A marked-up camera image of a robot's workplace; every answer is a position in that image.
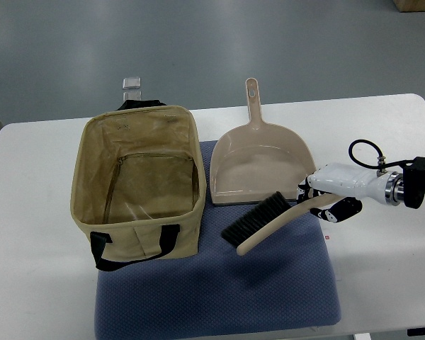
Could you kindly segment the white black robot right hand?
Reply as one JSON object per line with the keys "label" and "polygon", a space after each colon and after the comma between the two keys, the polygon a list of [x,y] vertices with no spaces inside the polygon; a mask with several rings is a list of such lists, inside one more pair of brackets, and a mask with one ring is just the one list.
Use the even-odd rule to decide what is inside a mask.
{"label": "white black robot right hand", "polygon": [[342,222],[362,211],[363,198],[372,198],[383,205],[397,206],[403,202],[403,175],[396,171],[331,163],[307,176],[298,185],[297,202],[326,193],[336,194],[340,199],[329,208],[317,203],[309,209],[310,213],[329,222]]}

